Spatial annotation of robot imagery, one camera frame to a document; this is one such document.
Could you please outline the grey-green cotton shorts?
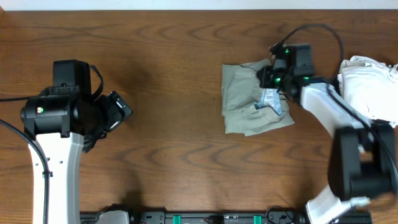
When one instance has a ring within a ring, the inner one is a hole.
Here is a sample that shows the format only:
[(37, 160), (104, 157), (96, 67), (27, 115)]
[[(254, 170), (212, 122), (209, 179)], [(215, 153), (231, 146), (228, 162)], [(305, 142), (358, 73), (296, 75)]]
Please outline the grey-green cotton shorts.
[(261, 88), (256, 73), (268, 59), (239, 65), (222, 65), (222, 115), (225, 133), (261, 134), (294, 124), (285, 96)]

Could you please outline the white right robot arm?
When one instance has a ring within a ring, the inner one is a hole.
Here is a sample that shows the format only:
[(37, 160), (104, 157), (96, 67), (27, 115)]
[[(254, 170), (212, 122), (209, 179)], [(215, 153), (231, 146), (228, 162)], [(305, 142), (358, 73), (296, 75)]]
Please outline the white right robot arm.
[(306, 223), (337, 223), (353, 208), (384, 193), (397, 193), (394, 130), (367, 119), (345, 102), (333, 85), (315, 76), (309, 45), (275, 44), (272, 65), (256, 76), (310, 112), (333, 138), (328, 185), (305, 205)]

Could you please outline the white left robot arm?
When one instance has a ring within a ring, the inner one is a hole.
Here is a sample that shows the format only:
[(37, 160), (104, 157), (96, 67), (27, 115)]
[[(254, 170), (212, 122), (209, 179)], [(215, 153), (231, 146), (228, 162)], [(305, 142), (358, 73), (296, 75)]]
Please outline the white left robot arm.
[(81, 155), (130, 115), (115, 91), (56, 86), (27, 100), (21, 117), (33, 165), (33, 223), (81, 223)]

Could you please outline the white folded garment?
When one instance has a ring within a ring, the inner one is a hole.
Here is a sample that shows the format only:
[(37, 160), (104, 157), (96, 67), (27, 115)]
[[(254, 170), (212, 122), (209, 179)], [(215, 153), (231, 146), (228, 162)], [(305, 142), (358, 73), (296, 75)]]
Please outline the white folded garment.
[(397, 65), (355, 55), (337, 76), (341, 97), (363, 116), (397, 126)]

